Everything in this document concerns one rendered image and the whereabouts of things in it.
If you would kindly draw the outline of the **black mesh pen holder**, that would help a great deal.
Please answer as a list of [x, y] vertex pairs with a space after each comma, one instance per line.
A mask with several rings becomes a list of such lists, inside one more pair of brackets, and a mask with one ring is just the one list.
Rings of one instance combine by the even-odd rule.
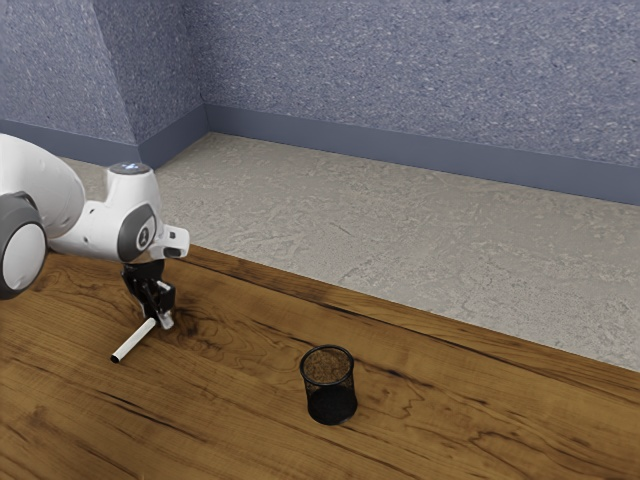
[[322, 425], [339, 425], [351, 419], [358, 400], [354, 384], [354, 359], [345, 348], [325, 344], [306, 352], [299, 371], [304, 382], [307, 411]]

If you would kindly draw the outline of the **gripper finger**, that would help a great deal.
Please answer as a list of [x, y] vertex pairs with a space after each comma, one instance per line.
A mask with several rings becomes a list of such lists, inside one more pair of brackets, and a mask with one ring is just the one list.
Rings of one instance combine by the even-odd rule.
[[156, 289], [148, 282], [143, 282], [141, 286], [141, 305], [146, 318], [157, 319], [157, 293]]
[[175, 287], [161, 280], [156, 282], [158, 298], [156, 312], [163, 329], [171, 329], [174, 326], [172, 309], [175, 304]]

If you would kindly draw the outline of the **white pen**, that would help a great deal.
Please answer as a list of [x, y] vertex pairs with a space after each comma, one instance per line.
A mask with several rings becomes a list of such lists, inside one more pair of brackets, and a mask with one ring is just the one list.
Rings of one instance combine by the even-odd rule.
[[114, 364], [120, 363], [155, 326], [154, 318], [147, 319], [111, 354], [110, 361]]

